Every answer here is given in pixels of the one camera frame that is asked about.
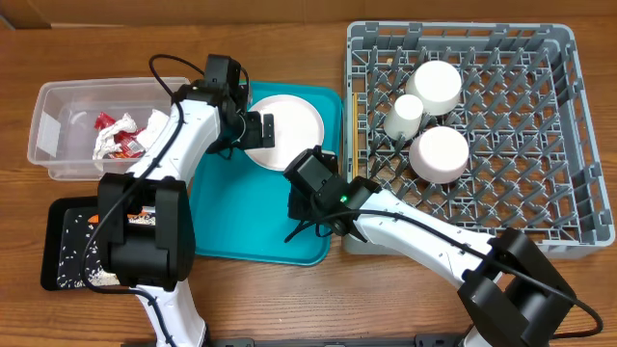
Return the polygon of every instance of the tabletop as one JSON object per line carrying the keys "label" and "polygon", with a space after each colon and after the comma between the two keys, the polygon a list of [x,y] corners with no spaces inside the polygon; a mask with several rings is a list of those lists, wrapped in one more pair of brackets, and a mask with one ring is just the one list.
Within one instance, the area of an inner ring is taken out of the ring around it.
{"label": "tabletop", "polygon": [[[478,21],[491,22],[490,18]],[[560,22],[577,37],[585,88],[610,202],[617,206],[617,18],[500,18]],[[148,58],[168,53],[203,65],[230,55],[258,81],[325,86],[342,93],[348,23],[0,31],[0,345],[114,346],[154,339],[134,297],[39,285],[46,216],[62,197],[95,194],[95,182],[59,182],[26,159],[40,86],[49,81],[149,76]],[[174,62],[161,75],[198,76]],[[553,263],[604,318],[604,333],[554,346],[614,346],[617,246]],[[470,319],[456,291],[401,256],[359,256],[334,238],[326,259],[295,267],[198,257],[189,277],[195,305],[215,338],[404,337],[462,332]],[[573,309],[560,331],[592,327]]]}

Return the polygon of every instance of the white plate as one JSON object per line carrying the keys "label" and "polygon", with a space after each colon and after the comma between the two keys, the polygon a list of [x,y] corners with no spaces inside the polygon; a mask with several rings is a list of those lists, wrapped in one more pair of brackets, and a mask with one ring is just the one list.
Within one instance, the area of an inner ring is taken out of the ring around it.
{"label": "white plate", "polygon": [[272,148],[249,149],[247,155],[259,166],[283,171],[298,154],[324,142],[324,121],[306,100],[294,95],[274,95],[259,100],[250,111],[274,115]]}

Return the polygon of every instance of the clear plastic bin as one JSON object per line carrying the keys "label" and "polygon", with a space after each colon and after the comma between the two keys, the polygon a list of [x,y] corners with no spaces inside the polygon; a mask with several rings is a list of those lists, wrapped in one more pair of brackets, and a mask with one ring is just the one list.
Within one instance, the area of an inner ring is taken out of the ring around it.
{"label": "clear plastic bin", "polygon": [[[184,77],[163,80],[172,91],[189,83]],[[128,113],[141,128],[152,109],[171,111],[170,97],[154,78],[46,83],[32,116],[28,160],[45,166],[56,180],[98,180],[105,173],[124,173],[139,159],[93,160],[98,135],[94,122],[101,112],[116,120]]]}

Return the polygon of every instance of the dish rack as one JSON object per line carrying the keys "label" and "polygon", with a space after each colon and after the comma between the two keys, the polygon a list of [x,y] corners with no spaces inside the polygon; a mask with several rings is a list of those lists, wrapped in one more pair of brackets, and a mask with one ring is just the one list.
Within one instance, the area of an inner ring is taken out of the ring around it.
{"label": "dish rack", "polygon": [[[615,228],[573,32],[558,24],[355,22],[347,30],[343,168],[445,221],[531,237],[549,257],[612,244]],[[427,61],[463,80],[449,114],[424,116],[419,135],[450,126],[469,143],[463,175],[431,184],[410,168],[411,142],[383,130],[407,79]],[[352,254],[385,254],[353,238]]]}

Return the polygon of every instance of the teal tray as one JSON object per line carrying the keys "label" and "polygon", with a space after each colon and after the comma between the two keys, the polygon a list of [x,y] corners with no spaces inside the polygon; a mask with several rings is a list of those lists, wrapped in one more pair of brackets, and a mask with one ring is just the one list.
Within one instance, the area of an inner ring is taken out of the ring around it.
{"label": "teal tray", "polygon": [[[254,103],[271,95],[291,94],[312,104],[324,121],[323,148],[338,153],[342,103],[336,92],[263,82],[253,82],[252,87]],[[330,237],[315,237],[311,229],[283,243],[298,225],[287,218],[290,187],[281,172],[261,168],[241,150],[235,150],[231,160],[204,155],[190,198],[195,253],[303,266],[318,264],[328,253]]]}

